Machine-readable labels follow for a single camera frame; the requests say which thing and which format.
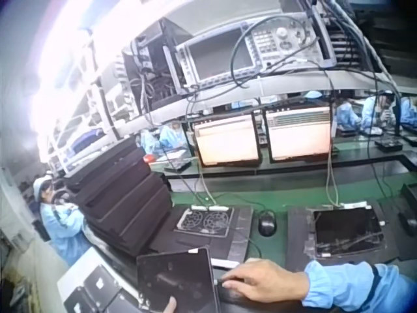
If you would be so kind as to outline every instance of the blue uniform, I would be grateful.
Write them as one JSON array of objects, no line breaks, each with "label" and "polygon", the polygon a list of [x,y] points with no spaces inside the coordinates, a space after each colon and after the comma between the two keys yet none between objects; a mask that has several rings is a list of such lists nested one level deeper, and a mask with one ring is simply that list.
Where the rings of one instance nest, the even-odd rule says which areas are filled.
[{"label": "blue uniform", "polygon": [[187,144],[187,139],[182,129],[174,130],[169,126],[162,127],[159,141],[168,149],[185,147]]},{"label": "blue uniform", "polygon": [[91,247],[82,232],[84,216],[73,205],[56,205],[61,221],[53,214],[52,204],[41,203],[40,216],[51,237],[51,245],[69,266],[72,266]]},{"label": "blue uniform", "polygon": [[147,155],[151,155],[159,148],[160,144],[158,140],[149,132],[149,130],[142,130],[141,143]]},{"label": "blue uniform", "polygon": [[416,304],[417,284],[400,275],[396,266],[378,264],[375,267],[381,280],[374,296],[367,301],[374,281],[368,263],[322,266],[317,261],[310,262],[305,269],[309,293],[302,304],[317,308],[336,305],[347,312],[409,312]]},{"label": "blue uniform", "polygon": [[[380,121],[374,120],[372,121],[372,118],[375,118],[380,115],[381,109],[378,106],[375,106],[375,110],[374,107],[375,106],[375,97],[369,97],[365,100],[364,103],[364,108],[362,109],[362,128],[366,129],[371,127],[371,122],[372,122],[372,127],[377,127],[379,126]],[[395,115],[392,112],[391,109],[389,109],[391,111],[391,118],[389,121],[387,121],[388,124],[395,124]]]},{"label": "blue uniform", "polygon": [[352,104],[349,102],[338,106],[336,109],[336,118],[338,126],[342,126],[344,129],[358,128],[360,122],[359,116],[353,112]]},{"label": "blue uniform", "polygon": [[410,98],[401,101],[401,123],[417,126],[417,108],[411,104]]}]

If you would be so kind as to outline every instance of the black tablet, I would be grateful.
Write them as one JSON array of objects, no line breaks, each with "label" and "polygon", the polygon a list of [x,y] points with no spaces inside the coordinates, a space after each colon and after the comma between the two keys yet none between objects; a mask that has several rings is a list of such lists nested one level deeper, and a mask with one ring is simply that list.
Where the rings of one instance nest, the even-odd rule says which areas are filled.
[{"label": "black tablet", "polygon": [[220,313],[209,250],[137,257],[139,308],[163,312],[172,296],[178,313]]}]

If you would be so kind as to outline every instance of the person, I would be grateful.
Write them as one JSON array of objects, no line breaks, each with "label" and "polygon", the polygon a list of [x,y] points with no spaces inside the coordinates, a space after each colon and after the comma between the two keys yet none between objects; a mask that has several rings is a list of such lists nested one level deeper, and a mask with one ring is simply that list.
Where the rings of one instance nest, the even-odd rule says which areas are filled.
[{"label": "person", "polygon": [[378,96],[378,103],[375,105],[376,97],[369,97],[365,100],[362,109],[362,129],[372,127],[385,128],[395,125],[395,115],[392,111],[394,95],[385,92]]},{"label": "person", "polygon": [[73,204],[52,203],[53,184],[49,175],[34,181],[33,193],[52,247],[72,266],[91,247],[82,231],[84,216]]},{"label": "person", "polygon": [[417,284],[400,275],[396,266],[366,262],[322,266],[311,261],[304,272],[292,273],[268,260],[249,259],[221,282],[252,301],[298,300],[303,306],[335,305],[347,312],[415,312],[410,309],[417,300]]},{"label": "person", "polygon": [[352,104],[344,98],[336,100],[336,121],[341,130],[357,130],[361,119],[352,109]]},{"label": "person", "polygon": [[171,126],[164,125],[161,129],[159,141],[166,149],[176,149],[187,145],[185,133],[178,122],[173,122]]},{"label": "person", "polygon": [[144,129],[140,135],[140,146],[142,146],[147,155],[151,155],[158,150],[160,143],[149,130]]},{"label": "person", "polygon": [[405,97],[401,100],[401,124],[417,127],[417,97]]}]

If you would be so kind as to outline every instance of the hand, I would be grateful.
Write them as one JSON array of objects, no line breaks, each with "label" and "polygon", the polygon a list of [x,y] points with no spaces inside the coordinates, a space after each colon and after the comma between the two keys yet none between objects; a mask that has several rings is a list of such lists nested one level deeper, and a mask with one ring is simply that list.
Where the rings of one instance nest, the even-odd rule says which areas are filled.
[{"label": "hand", "polygon": [[170,297],[167,307],[165,308],[163,313],[174,313],[176,308],[177,308],[177,300],[175,300],[174,297]]},{"label": "hand", "polygon": [[303,300],[309,291],[306,273],[286,271],[268,260],[249,259],[226,273],[222,280],[224,288],[263,303]]},{"label": "hand", "polygon": [[384,110],[381,114],[381,121],[382,122],[387,122],[389,121],[391,118],[391,112],[390,110]]}]

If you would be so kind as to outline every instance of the factory floor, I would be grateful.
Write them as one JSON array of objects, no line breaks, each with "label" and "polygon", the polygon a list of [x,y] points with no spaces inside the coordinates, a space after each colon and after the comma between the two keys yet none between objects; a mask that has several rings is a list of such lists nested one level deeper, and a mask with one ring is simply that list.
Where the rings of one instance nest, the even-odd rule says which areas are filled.
[{"label": "factory floor", "polygon": [[23,254],[13,251],[5,266],[5,272],[24,276],[38,290],[37,301],[42,313],[66,312],[57,281],[67,270],[68,265],[38,235]]}]

